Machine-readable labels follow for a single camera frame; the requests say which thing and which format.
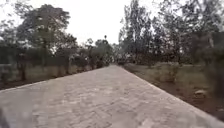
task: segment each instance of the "overcast sky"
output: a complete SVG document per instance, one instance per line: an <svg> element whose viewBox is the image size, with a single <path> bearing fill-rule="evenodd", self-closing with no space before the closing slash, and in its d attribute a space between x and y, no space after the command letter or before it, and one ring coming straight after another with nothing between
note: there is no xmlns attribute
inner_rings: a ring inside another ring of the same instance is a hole
<svg viewBox="0 0 224 128"><path fill-rule="evenodd" d="M67 32L77 37L78 42L88 38L94 41L107 35L109 43L118 43L118 34L124 17L124 6L131 0L30 0L34 7L51 4L70 13ZM151 8L152 0L140 0L141 4Z"/></svg>

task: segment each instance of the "shrub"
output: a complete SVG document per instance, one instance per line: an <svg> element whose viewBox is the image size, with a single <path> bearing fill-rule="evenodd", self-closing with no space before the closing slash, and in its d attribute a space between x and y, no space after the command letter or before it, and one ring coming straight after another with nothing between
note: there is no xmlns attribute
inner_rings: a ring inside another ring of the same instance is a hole
<svg viewBox="0 0 224 128"><path fill-rule="evenodd" d="M102 68L103 67L103 59L100 58L97 62L96 62L96 68Z"/></svg>
<svg viewBox="0 0 224 128"><path fill-rule="evenodd" d="M211 60L206 66L205 75L214 86L215 94L224 97L224 50L214 50Z"/></svg>
<svg viewBox="0 0 224 128"><path fill-rule="evenodd" d="M12 66L7 64L0 65L0 81L6 85L10 77L12 77Z"/></svg>
<svg viewBox="0 0 224 128"><path fill-rule="evenodd" d="M125 64L125 60L124 59L118 59L117 63L118 63L118 65L124 65Z"/></svg>
<svg viewBox="0 0 224 128"><path fill-rule="evenodd" d="M110 63L108 61L105 62L105 66L109 66Z"/></svg>
<svg viewBox="0 0 224 128"><path fill-rule="evenodd" d="M175 83L179 64L176 63L168 63L167 65L167 74L166 74L166 82Z"/></svg>

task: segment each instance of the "tall tree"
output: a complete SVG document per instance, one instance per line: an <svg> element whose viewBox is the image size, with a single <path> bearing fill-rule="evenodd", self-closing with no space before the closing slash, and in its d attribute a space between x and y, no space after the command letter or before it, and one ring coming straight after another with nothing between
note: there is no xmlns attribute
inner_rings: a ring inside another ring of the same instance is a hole
<svg viewBox="0 0 224 128"><path fill-rule="evenodd" d="M7 12L7 19L0 23L0 63L12 64L16 62L17 69L20 73L21 80L26 80L26 49L21 42L18 42L16 36L17 27L13 17L22 18L32 7L26 3L26 0L18 0L16 2L6 1L2 7L12 8L13 12Z"/></svg>
<svg viewBox="0 0 224 128"><path fill-rule="evenodd" d="M182 19L178 15L181 6L179 2L179 0L164 0L160 4L160 15L163 19L166 41L168 45L172 46L173 59L180 63Z"/></svg>
<svg viewBox="0 0 224 128"><path fill-rule="evenodd" d="M145 7L139 5L138 0L132 0L130 6L125 6L124 27L119 34L119 41L126 52L134 53L136 59L138 54L146 47L143 40L150 37L150 18Z"/></svg>
<svg viewBox="0 0 224 128"><path fill-rule="evenodd" d="M47 53L56 42L61 42L68 19L69 13L63 9L52 5L42 5L24 15L24 21L18 27L17 36L33 47L42 48L43 65L46 65Z"/></svg>
<svg viewBox="0 0 224 128"><path fill-rule="evenodd" d="M108 58L112 55L112 47L105 39L99 39L95 42L95 47L93 49L94 54L99 58Z"/></svg>

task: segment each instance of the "brick pavement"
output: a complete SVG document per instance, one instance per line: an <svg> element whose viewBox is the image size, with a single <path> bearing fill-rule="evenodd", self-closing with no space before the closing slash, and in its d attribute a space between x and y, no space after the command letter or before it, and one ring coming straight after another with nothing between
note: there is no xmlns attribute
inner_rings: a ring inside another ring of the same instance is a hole
<svg viewBox="0 0 224 128"><path fill-rule="evenodd" d="M1 91L0 110L0 128L224 128L117 66Z"/></svg>

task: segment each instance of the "tree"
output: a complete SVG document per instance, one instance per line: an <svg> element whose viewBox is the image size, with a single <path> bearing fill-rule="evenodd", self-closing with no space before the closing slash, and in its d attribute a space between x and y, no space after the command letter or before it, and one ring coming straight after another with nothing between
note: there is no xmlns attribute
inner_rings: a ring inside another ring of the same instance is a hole
<svg viewBox="0 0 224 128"><path fill-rule="evenodd" d="M119 55L123 55L124 51L122 49L121 44L112 44L112 49L113 49L113 57L114 59L117 59Z"/></svg>
<svg viewBox="0 0 224 128"><path fill-rule="evenodd" d="M88 49L88 56L89 57L92 54L92 49L93 49L92 44L93 44L93 39L91 39L91 38L87 39L86 44L85 44L85 47L87 47L87 49Z"/></svg>
<svg viewBox="0 0 224 128"><path fill-rule="evenodd" d="M203 35L208 35L202 48L202 58L207 63L207 76L213 82L217 96L224 96L224 47L223 47L223 25L222 15L224 9L220 0L203 1Z"/></svg>
<svg viewBox="0 0 224 128"><path fill-rule="evenodd" d="M43 49L43 65L46 65L48 51L61 42L63 31L68 25L69 13L52 5L42 5L24 15L18 27L19 40L27 41L32 47Z"/></svg>
<svg viewBox="0 0 224 128"><path fill-rule="evenodd" d="M163 20L163 28L166 35L164 38L167 45L171 46L169 52L171 52L171 56L173 56L173 58L169 58L172 58L173 61L177 61L180 64L181 35L184 23L182 17L178 15L178 13L180 13L179 8L181 4L179 0L164 0L160 4L160 7L159 14Z"/></svg>
<svg viewBox="0 0 224 128"><path fill-rule="evenodd" d="M151 24L154 31L151 32L151 38L149 38L150 41L148 43L148 50L151 55L150 59L152 61L163 61L162 53L167 53L165 50L165 30L158 17L154 17Z"/></svg>
<svg viewBox="0 0 224 128"><path fill-rule="evenodd" d="M2 6L10 5L13 9L13 13L7 13L9 18L13 16L23 17L30 9L32 8L30 5L26 3L25 0L9 2ZM17 69L20 73L21 80L26 80L26 49L24 45L18 42L18 37L16 36L17 27L14 24L13 19L2 20L0 23L0 38L2 39L0 42L0 57L1 62L5 64L12 64L16 62Z"/></svg>
<svg viewBox="0 0 224 128"><path fill-rule="evenodd" d="M132 0L130 6L125 6L124 11L124 27L120 31L119 42L126 52L134 53L137 60L146 47L145 43L149 42L151 20L145 7L139 6L138 0Z"/></svg>
<svg viewBox="0 0 224 128"><path fill-rule="evenodd" d="M95 42L95 47L93 48L93 53L98 56L98 58L108 58L112 54L112 47L107 40L99 39Z"/></svg>
<svg viewBox="0 0 224 128"><path fill-rule="evenodd" d="M203 51L212 44L211 33L219 31L222 8L219 0L192 0L182 6L184 21L183 48L193 63L203 58Z"/></svg>
<svg viewBox="0 0 224 128"><path fill-rule="evenodd" d="M61 42L57 42L56 44L55 56L57 59L57 66L63 66L66 74L69 74L71 57L77 52L77 48L77 38L66 33L64 33Z"/></svg>

